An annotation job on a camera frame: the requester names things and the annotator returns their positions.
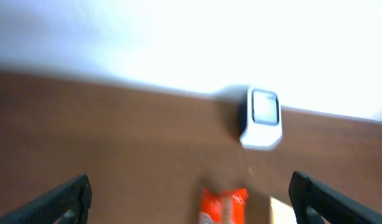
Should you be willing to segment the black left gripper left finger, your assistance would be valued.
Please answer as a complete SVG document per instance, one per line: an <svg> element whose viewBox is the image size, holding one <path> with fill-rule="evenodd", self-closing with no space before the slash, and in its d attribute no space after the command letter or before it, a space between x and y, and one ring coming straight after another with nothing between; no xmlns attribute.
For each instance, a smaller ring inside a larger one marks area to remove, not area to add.
<svg viewBox="0 0 382 224"><path fill-rule="evenodd" d="M0 224L86 224L92 196L88 176L86 174L78 175L14 211L1 216Z"/></svg>

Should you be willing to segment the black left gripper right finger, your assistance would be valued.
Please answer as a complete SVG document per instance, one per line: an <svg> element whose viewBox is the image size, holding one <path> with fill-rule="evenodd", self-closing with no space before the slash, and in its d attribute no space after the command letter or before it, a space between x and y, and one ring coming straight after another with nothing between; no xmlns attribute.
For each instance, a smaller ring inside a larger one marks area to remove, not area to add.
<svg viewBox="0 0 382 224"><path fill-rule="evenodd" d="M292 174L289 198L298 224L382 224L382 214L300 171Z"/></svg>

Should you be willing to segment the white barcode scanner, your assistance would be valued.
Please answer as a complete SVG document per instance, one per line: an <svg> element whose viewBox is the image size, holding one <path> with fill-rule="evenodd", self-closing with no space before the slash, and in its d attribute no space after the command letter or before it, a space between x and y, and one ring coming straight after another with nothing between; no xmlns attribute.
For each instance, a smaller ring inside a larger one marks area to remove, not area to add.
<svg viewBox="0 0 382 224"><path fill-rule="evenodd" d="M273 91L249 86L238 105L240 144L243 148L271 151L282 139L281 104Z"/></svg>

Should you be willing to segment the spaghetti pack orange ends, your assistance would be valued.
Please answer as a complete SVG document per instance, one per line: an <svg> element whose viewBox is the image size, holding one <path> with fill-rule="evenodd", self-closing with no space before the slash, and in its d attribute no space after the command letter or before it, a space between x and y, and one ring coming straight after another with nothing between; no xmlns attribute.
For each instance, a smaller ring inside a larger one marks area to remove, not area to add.
<svg viewBox="0 0 382 224"><path fill-rule="evenodd" d="M248 191L235 189L212 194L203 189L198 224L245 224Z"/></svg>

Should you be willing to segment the cream snack bag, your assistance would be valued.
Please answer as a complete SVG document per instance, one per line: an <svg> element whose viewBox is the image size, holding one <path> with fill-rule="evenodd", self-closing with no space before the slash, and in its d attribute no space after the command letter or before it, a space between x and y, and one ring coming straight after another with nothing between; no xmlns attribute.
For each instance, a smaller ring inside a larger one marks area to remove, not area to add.
<svg viewBox="0 0 382 224"><path fill-rule="evenodd" d="M270 198L270 224L297 224L293 208L288 204Z"/></svg>

